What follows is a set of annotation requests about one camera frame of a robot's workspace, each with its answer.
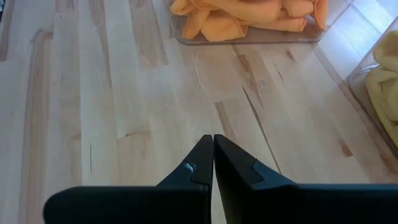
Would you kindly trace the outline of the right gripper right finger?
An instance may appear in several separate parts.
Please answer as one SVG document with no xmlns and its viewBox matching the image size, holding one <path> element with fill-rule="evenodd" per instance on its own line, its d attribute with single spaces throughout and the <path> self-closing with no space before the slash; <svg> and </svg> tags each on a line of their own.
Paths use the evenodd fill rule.
<svg viewBox="0 0 398 224">
<path fill-rule="evenodd" d="M 398 224 L 398 184 L 298 184 L 223 135 L 214 150 L 228 224 Z"/>
</svg>

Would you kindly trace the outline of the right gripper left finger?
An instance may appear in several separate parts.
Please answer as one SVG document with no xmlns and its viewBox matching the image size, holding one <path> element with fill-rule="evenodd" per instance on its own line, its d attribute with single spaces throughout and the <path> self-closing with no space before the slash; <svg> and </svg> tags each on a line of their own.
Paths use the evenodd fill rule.
<svg viewBox="0 0 398 224">
<path fill-rule="evenodd" d="M 81 186 L 52 195 L 45 224 L 211 224 L 213 138 L 155 186 Z"/>
</svg>

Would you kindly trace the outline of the yellow microfiber towel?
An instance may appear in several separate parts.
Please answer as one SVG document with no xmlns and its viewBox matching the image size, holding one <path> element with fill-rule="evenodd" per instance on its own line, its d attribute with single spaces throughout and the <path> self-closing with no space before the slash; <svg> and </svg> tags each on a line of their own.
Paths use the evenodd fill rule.
<svg viewBox="0 0 398 224">
<path fill-rule="evenodd" d="M 398 147 L 398 30 L 388 32 L 373 50 L 378 66 L 366 76 L 366 88 L 378 118 Z"/>
</svg>

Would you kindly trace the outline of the orange microfiber towel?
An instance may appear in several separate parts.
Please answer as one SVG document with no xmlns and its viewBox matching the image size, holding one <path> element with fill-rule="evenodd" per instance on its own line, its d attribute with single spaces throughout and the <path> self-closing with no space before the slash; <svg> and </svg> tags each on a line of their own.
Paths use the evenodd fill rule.
<svg viewBox="0 0 398 224">
<path fill-rule="evenodd" d="M 209 42 L 221 42 L 246 36 L 248 26 L 214 5 L 214 1 L 173 0 L 171 13 L 186 17 L 182 29 L 184 39 L 191 40 L 201 34 Z"/>
<path fill-rule="evenodd" d="M 259 29 L 302 32 L 310 16 L 325 29 L 328 0 L 214 0 L 212 5 Z"/>
</svg>

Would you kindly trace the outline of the clear plastic basket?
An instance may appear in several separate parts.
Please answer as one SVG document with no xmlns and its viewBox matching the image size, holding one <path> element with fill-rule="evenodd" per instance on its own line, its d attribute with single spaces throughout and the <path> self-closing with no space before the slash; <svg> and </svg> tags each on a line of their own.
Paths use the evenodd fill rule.
<svg viewBox="0 0 398 224">
<path fill-rule="evenodd" d="M 388 136 L 384 126 L 382 125 L 377 116 L 377 113 L 373 107 L 373 104 L 371 103 L 371 99 L 366 89 L 365 78 L 368 72 L 372 68 L 376 68 L 378 66 L 378 63 L 373 58 L 373 50 L 389 31 L 397 29 L 398 29 L 398 16 L 393 19 L 391 24 L 382 33 L 380 38 L 378 38 L 376 43 L 370 48 L 370 50 L 367 52 L 364 58 L 360 61 L 358 66 L 347 77 L 351 93 L 353 94 L 354 98 L 359 103 L 361 108 L 365 111 L 366 116 L 371 120 L 372 124 L 376 127 L 378 133 L 386 142 L 386 144 L 389 147 L 389 150 L 392 152 L 392 155 L 396 159 L 398 159 L 398 148 L 395 146 L 393 140 Z"/>
<path fill-rule="evenodd" d="M 279 43 L 279 42 L 314 42 L 319 40 L 325 29 L 319 28 L 315 21 L 308 16 L 307 25 L 302 32 L 287 32 L 281 30 L 259 29 L 248 26 L 245 37 L 240 39 L 226 40 L 221 42 L 209 42 L 201 34 L 194 39 L 187 40 L 182 37 L 182 29 L 184 27 L 186 17 L 172 14 L 172 29 L 178 41 L 184 44 L 200 45 L 200 44 L 248 44 L 248 43 Z"/>
</svg>

